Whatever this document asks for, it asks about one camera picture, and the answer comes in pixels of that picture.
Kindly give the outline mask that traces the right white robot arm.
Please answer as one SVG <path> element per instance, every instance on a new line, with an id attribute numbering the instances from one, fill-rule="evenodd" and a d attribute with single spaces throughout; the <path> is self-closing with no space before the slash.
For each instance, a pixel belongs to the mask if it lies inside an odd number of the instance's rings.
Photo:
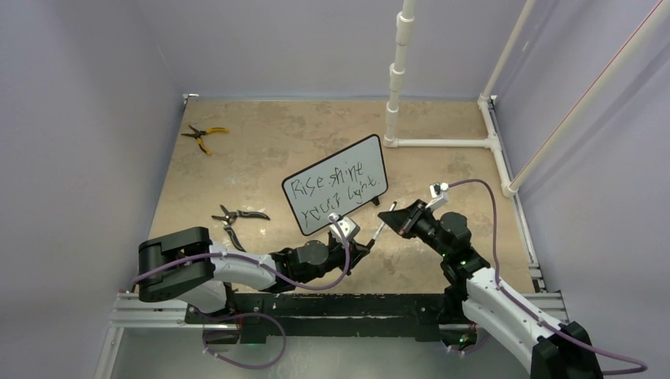
<path id="1" fill-rule="evenodd" d="M 421 200 L 407 208 L 380 212 L 378 218 L 402 238 L 418 238 L 441 258 L 449 282 L 442 314 L 467 318 L 504 346 L 531 378 L 602 378 L 588 332 L 534 306 L 506 289 L 495 269 L 471 243 L 468 219 L 457 212 L 435 218 Z"/>

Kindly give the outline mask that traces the small black-framed whiteboard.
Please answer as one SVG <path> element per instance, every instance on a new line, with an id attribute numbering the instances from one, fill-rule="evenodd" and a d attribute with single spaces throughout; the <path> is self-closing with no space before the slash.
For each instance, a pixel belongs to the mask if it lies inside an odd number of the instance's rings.
<path id="1" fill-rule="evenodd" d="M 389 189 L 381 138 L 371 134 L 289 175 L 281 188 L 300 233 L 312 235 L 367 203 L 377 205 Z"/>

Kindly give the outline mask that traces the white whiteboard marker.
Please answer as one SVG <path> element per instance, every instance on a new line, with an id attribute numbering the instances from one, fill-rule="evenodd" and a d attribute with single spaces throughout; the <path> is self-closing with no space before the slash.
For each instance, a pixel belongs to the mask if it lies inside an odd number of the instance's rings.
<path id="1" fill-rule="evenodd" d="M 391 204 L 391 206 L 390 206 L 390 208 L 388 209 L 388 211 L 391 212 L 391 211 L 393 211 L 396 207 L 397 207 L 397 202 L 394 201 L 394 202 Z M 373 247 L 374 244 L 377 242 L 378 237 L 379 237 L 379 235 L 382 233 L 382 230 L 384 229 L 385 226 L 386 226 L 386 223 L 385 223 L 384 221 L 382 221 L 382 222 L 379 224 L 377 230 L 375 231 L 375 233 L 373 234 L 372 238 L 370 239 L 370 241 L 369 241 L 368 244 L 366 245 L 366 247 L 367 247 L 368 249 L 370 249 L 370 250 L 372 249 L 372 247 Z"/>

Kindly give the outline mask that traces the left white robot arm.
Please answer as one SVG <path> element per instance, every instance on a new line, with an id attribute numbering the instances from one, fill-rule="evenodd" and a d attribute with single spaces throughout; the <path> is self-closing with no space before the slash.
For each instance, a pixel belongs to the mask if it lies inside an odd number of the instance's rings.
<path id="1" fill-rule="evenodd" d="M 339 269 L 342 276 L 370 252 L 375 242 L 354 238 L 357 230 L 331 227 L 327 243 L 313 240 L 297 248 L 250 254 L 215 243 L 205 227 L 149 239 L 138 247 L 139 272 L 133 282 L 143 302 L 178 299 L 197 307 L 217 323 L 235 315 L 231 285 L 278 294 L 296 288 L 325 291 L 338 285 L 313 280 Z"/>

